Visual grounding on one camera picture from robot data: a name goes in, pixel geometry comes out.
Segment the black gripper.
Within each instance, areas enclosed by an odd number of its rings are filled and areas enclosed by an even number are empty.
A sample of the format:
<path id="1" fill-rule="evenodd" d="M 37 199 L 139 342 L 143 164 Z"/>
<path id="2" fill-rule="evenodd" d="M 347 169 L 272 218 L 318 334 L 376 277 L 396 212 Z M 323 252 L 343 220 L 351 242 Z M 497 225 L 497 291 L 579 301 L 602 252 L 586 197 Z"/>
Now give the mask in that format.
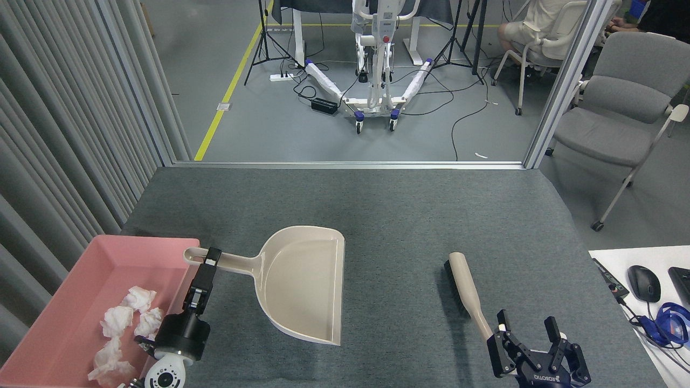
<path id="1" fill-rule="evenodd" d="M 193 362 L 202 359 L 210 325 L 197 315 L 204 313 L 209 301 L 221 253 L 214 246 L 208 249 L 183 301 L 183 313 L 169 314 L 162 320 L 155 337 L 154 358 L 161 359 L 164 353 L 171 353 Z"/>
<path id="2" fill-rule="evenodd" d="M 517 373 L 519 387 L 574 387 L 591 382 L 582 347 L 569 342 L 562 334 L 554 317 L 549 316 L 544 326 L 550 340 L 547 353 L 532 354 L 512 333 L 507 310 L 497 313 L 498 327 L 486 341 L 491 368 L 497 378 Z M 542 366 L 537 371 L 533 361 Z"/>

